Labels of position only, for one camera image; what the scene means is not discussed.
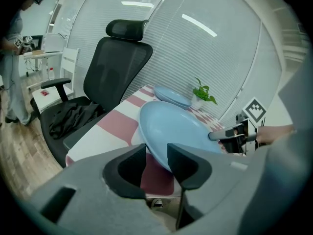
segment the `white pot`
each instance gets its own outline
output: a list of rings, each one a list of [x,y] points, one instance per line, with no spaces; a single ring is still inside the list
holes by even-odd
[[[205,101],[201,98],[199,98],[196,95],[193,95],[191,99],[191,107],[194,108],[195,110],[200,109],[203,105],[205,104]]]

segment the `chair headrest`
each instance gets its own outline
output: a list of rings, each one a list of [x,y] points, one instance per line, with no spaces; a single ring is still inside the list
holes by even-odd
[[[143,27],[149,20],[132,21],[117,19],[110,22],[106,28],[106,33],[110,37],[141,41],[143,38]]]

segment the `pink and white striped tablecloth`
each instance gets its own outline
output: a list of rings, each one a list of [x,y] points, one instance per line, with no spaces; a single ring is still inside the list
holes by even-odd
[[[144,143],[138,128],[140,107],[149,101],[159,100],[153,92],[153,86],[146,85],[92,127],[68,152],[66,164],[80,159],[102,154],[119,148]],[[203,122],[209,131],[223,129],[223,126],[210,114],[192,108],[187,110]],[[226,152],[222,143],[221,150]],[[173,175],[164,169],[146,149],[146,168],[142,174],[141,186],[147,197],[179,197],[181,188]]]

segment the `white chair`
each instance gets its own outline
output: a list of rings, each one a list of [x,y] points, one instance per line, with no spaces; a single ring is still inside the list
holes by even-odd
[[[64,78],[65,73],[67,71],[72,73],[71,89],[63,85],[67,97],[71,97],[71,96],[74,97],[75,95],[74,77],[75,77],[75,68],[77,65],[79,52],[80,52],[79,49],[69,49],[69,48],[63,49],[61,68],[60,68],[60,78]],[[48,91],[49,94],[46,96],[42,95],[41,92],[44,90]],[[50,106],[62,102],[56,87],[50,87],[44,90],[39,89],[33,92],[33,97],[36,101],[36,104],[40,113],[43,112],[45,109],[49,108]]]

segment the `bottle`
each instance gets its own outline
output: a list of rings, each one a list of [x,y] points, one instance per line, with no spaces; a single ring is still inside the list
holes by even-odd
[[[51,67],[49,72],[48,72],[48,79],[53,80],[54,79],[54,71],[53,68]]]

